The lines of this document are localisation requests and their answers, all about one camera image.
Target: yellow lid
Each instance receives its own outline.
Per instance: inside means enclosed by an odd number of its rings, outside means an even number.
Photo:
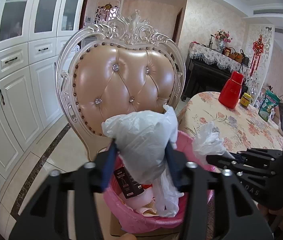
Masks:
[[[246,98],[251,99],[251,96],[250,96],[249,94],[244,93],[243,95],[244,95]]]

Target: pink trash bag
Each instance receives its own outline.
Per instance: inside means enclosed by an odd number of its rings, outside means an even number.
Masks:
[[[178,131],[177,150],[185,154],[187,159],[198,164],[198,159],[193,154],[192,143],[193,138],[182,131]],[[115,161],[115,169],[122,166],[122,161],[117,157]],[[215,167],[211,165],[201,165],[207,171],[214,171]],[[179,211],[173,218],[166,217],[144,217],[126,207],[122,200],[118,197],[121,189],[113,175],[109,187],[104,192],[104,200],[111,212],[117,217],[122,229],[130,234],[150,232],[158,228],[174,228],[181,224],[184,219],[185,207],[187,205],[187,194],[179,198]],[[208,190],[208,202],[212,197],[212,191]]]

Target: screw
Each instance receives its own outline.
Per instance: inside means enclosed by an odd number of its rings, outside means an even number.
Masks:
[[[186,162],[186,166],[188,168],[191,168],[191,169],[195,169],[198,167],[198,164],[197,163],[194,163],[194,162]]]
[[[84,168],[85,169],[92,169],[96,166],[96,164],[94,162],[87,162],[84,164]]]
[[[231,170],[222,170],[221,173],[224,175],[224,176],[231,176],[233,174],[233,172]]]
[[[49,175],[52,177],[57,177],[60,174],[59,170],[52,170]]]

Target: green snack bag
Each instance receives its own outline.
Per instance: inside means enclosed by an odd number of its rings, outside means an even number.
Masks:
[[[271,109],[277,106],[279,102],[280,99],[274,93],[267,90],[264,101],[262,102],[258,112],[259,116],[267,122],[271,113]]]

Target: tufted leather upholstery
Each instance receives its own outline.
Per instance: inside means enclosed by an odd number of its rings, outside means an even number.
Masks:
[[[73,73],[77,110],[94,134],[102,135],[101,123],[118,114],[163,112],[175,78],[165,55],[152,47],[95,46],[82,55]]]

